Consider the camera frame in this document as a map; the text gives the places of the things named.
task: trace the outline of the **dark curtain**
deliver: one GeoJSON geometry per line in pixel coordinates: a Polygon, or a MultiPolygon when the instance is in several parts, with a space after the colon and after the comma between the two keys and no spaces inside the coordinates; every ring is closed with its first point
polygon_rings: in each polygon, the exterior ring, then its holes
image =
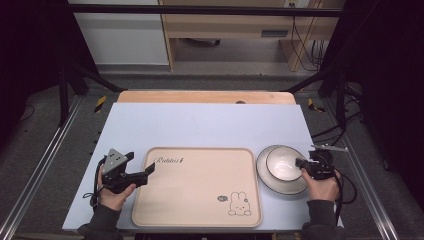
{"type": "MultiPolygon", "coordinates": [[[[359,4],[348,1],[347,7],[359,4]]],[[[363,6],[371,10],[372,4],[363,6]]],[[[344,45],[363,18],[340,19],[323,68],[343,49],[347,82],[362,86],[362,111],[382,155],[399,172],[424,209],[424,4],[381,0],[353,42],[344,45]]],[[[336,88],[334,80],[324,85],[336,88]]]]}
{"type": "Polygon", "coordinates": [[[58,84],[59,69],[65,68],[66,81],[76,94],[84,94],[87,87],[83,76],[70,67],[72,62],[98,74],[73,13],[42,6],[38,0],[5,0],[0,6],[0,146],[7,142],[27,98],[58,84]]]}

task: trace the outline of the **white cabinet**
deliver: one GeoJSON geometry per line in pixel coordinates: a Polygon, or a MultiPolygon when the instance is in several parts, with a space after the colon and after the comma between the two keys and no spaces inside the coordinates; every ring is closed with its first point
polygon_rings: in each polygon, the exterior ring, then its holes
{"type": "MultiPolygon", "coordinates": [[[[69,0],[70,4],[157,5],[156,0],[69,0]]],[[[97,65],[169,65],[159,14],[75,13],[97,65]]]]}

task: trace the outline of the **cartoon bunny illustration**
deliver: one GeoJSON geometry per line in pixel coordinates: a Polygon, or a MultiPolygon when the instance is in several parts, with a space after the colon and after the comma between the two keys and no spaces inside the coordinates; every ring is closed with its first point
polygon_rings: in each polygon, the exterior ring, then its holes
{"type": "Polygon", "coordinates": [[[250,216],[252,214],[245,192],[233,192],[231,194],[230,211],[228,214],[230,216],[250,216]]]}

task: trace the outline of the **electronic device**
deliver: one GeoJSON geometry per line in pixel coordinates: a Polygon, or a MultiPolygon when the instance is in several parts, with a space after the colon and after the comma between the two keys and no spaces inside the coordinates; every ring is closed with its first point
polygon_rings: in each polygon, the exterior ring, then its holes
{"type": "Polygon", "coordinates": [[[324,180],[335,176],[333,166],[333,155],[330,150],[317,149],[309,151],[310,159],[296,158],[296,166],[304,168],[309,176],[315,180],[324,180]]]}
{"type": "Polygon", "coordinates": [[[123,155],[112,148],[109,150],[108,155],[105,155],[99,161],[94,177],[93,193],[86,193],[83,196],[83,198],[91,197],[90,205],[93,207],[93,210],[96,210],[99,194],[104,188],[109,189],[115,194],[119,194],[133,183],[136,184],[137,188],[147,185],[149,175],[155,171],[155,163],[148,166],[144,172],[128,174],[125,172],[127,162],[132,159],[134,159],[134,152],[123,155]],[[102,165],[104,165],[101,173],[102,185],[98,186],[98,177],[102,165]]]}

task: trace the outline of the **sleeve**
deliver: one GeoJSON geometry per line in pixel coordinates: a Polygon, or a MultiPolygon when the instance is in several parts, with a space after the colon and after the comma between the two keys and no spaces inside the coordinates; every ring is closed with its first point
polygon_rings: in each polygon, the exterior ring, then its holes
{"type": "Polygon", "coordinates": [[[302,240],[344,240],[345,229],[337,226],[334,203],[325,200],[308,201],[310,222],[302,226],[302,240]]]}
{"type": "Polygon", "coordinates": [[[123,237],[116,228],[120,215],[120,211],[99,205],[90,223],[79,227],[78,233],[84,236],[85,240],[122,240],[123,237]]]}

